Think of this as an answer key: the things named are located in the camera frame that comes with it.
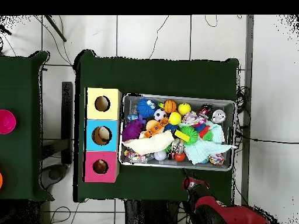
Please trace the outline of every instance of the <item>pink bowl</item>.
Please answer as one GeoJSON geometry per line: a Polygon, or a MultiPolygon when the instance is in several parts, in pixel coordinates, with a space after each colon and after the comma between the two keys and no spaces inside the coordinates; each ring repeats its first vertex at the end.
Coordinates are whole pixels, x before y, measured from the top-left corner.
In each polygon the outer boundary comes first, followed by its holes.
{"type": "Polygon", "coordinates": [[[16,127],[16,118],[8,110],[0,110],[0,134],[8,134],[16,127]]]}

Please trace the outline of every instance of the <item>pink box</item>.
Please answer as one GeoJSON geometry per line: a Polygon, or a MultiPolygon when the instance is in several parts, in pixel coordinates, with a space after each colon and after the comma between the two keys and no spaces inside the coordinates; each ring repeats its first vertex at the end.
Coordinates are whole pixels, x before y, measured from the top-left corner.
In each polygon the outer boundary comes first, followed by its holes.
{"type": "Polygon", "coordinates": [[[109,151],[87,151],[85,161],[85,179],[84,182],[104,182],[114,183],[119,174],[119,163],[117,153],[109,151]],[[104,160],[108,169],[104,174],[98,174],[93,169],[93,164],[97,160],[104,160]]]}

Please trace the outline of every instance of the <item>round hole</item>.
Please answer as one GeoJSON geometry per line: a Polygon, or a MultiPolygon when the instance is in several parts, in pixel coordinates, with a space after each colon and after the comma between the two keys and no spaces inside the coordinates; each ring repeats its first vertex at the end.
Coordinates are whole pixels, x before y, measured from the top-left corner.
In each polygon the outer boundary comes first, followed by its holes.
{"type": "Polygon", "coordinates": [[[107,173],[108,170],[108,164],[104,160],[97,160],[93,165],[93,171],[95,171],[98,174],[104,174],[107,173]]]}
{"type": "Polygon", "coordinates": [[[96,127],[93,130],[91,134],[91,138],[95,144],[106,145],[112,139],[112,133],[108,127],[100,126],[100,127],[96,127]]]}
{"type": "Polygon", "coordinates": [[[110,100],[106,96],[99,96],[95,100],[95,108],[97,111],[108,111],[110,108],[110,100]]]}

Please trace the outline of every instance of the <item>yellow box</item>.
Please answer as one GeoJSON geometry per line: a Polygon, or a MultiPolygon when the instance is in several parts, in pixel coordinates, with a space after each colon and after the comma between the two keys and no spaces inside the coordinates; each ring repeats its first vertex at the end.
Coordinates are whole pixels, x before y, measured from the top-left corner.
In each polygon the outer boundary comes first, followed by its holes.
{"type": "Polygon", "coordinates": [[[118,120],[120,101],[121,93],[118,89],[101,89],[88,87],[87,119],[118,120]]]}

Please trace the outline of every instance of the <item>light blue towel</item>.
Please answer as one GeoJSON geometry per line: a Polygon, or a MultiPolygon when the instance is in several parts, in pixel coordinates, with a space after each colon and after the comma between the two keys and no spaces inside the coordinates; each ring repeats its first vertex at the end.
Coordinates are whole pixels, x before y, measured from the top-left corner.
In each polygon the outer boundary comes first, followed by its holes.
{"type": "Polygon", "coordinates": [[[209,130],[213,133],[212,142],[215,144],[222,144],[222,127],[221,125],[215,124],[207,120],[206,125],[209,125],[209,130]]]}
{"type": "Polygon", "coordinates": [[[193,145],[186,145],[184,151],[192,164],[201,163],[207,156],[224,153],[231,148],[236,148],[232,145],[217,144],[211,141],[205,141],[199,138],[193,145]]]}

